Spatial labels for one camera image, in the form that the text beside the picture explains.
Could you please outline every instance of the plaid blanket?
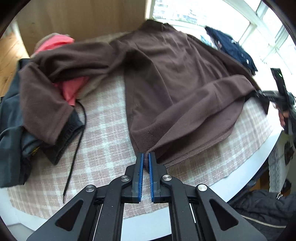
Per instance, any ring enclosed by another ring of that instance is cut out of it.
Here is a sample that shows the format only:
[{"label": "plaid blanket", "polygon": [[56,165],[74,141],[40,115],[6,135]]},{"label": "plaid blanket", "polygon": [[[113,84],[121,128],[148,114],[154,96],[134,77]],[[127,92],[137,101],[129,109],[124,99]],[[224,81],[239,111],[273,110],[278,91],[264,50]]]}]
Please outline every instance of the plaid blanket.
[{"label": "plaid blanket", "polygon": [[[121,70],[102,80],[98,88],[81,100],[87,115],[87,126],[77,153],[65,202],[88,184],[102,186],[121,176],[135,162],[125,110],[125,87]],[[82,110],[77,112],[83,121]],[[246,161],[272,131],[268,118],[256,99],[249,99],[232,134],[217,145],[177,165],[167,166],[168,173],[189,185],[212,185],[228,176]],[[29,214],[50,218],[62,206],[62,194],[77,137],[58,165],[53,166],[37,152],[32,173],[24,185],[8,188],[12,205]],[[166,204],[153,204],[150,199],[149,174],[144,172],[140,204],[126,204],[124,218],[153,212]]]}]

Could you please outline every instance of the window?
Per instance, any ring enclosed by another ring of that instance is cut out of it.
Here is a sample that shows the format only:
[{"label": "window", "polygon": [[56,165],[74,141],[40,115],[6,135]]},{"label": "window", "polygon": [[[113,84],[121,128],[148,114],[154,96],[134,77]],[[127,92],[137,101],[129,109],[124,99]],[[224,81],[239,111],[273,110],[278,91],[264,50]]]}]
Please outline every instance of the window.
[{"label": "window", "polygon": [[166,19],[186,22],[200,26],[210,26],[219,29],[238,41],[249,25],[238,11],[223,0],[162,0],[154,5],[154,10],[168,6],[165,15],[153,11],[154,19]]},{"label": "window", "polygon": [[244,0],[254,11],[257,10],[261,0]]},{"label": "window", "polygon": [[164,4],[156,4],[156,6],[158,6],[158,7],[168,7],[168,5],[164,5]]},{"label": "window", "polygon": [[279,49],[279,53],[288,66],[289,70],[296,74],[296,46],[289,35],[287,40],[283,43],[283,45]]},{"label": "window", "polygon": [[204,26],[231,35],[235,41],[243,37],[242,47],[258,69],[254,78],[259,86],[277,90],[270,68],[280,68],[288,91],[296,96],[296,46],[292,38],[261,0],[244,1],[252,10],[243,0],[155,0],[153,18],[208,42]]},{"label": "window", "polygon": [[263,21],[267,25],[272,36],[275,37],[282,26],[282,22],[279,20],[277,15],[269,8],[263,16]]}]

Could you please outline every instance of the metal screw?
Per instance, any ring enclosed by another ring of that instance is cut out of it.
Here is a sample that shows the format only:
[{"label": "metal screw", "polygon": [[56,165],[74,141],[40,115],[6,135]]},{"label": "metal screw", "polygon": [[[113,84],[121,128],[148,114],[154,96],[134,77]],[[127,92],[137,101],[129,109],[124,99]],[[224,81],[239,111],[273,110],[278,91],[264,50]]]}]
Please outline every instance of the metal screw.
[{"label": "metal screw", "polygon": [[129,176],[124,175],[124,176],[121,177],[121,180],[122,180],[123,182],[127,182],[127,181],[130,180],[130,178],[129,178]]},{"label": "metal screw", "polygon": [[87,192],[93,192],[94,191],[95,186],[94,185],[88,185],[85,187],[85,190]]},{"label": "metal screw", "polygon": [[202,192],[207,190],[207,186],[205,184],[199,184],[197,188]]},{"label": "metal screw", "polygon": [[170,175],[163,175],[163,180],[164,181],[170,181],[172,179],[172,176]]}]

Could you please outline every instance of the brown fleece sweater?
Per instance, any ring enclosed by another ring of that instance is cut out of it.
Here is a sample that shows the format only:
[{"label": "brown fleece sweater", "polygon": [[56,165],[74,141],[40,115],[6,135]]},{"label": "brown fleece sweater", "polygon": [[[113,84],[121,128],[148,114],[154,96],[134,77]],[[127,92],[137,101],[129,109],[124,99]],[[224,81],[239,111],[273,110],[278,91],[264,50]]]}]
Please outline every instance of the brown fleece sweater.
[{"label": "brown fleece sweater", "polygon": [[244,97],[259,89],[231,57],[147,20],[110,44],[74,43],[33,58],[20,71],[25,128],[54,144],[72,107],[52,83],[106,75],[120,65],[134,151],[155,151],[162,164],[176,164],[228,137]]}]

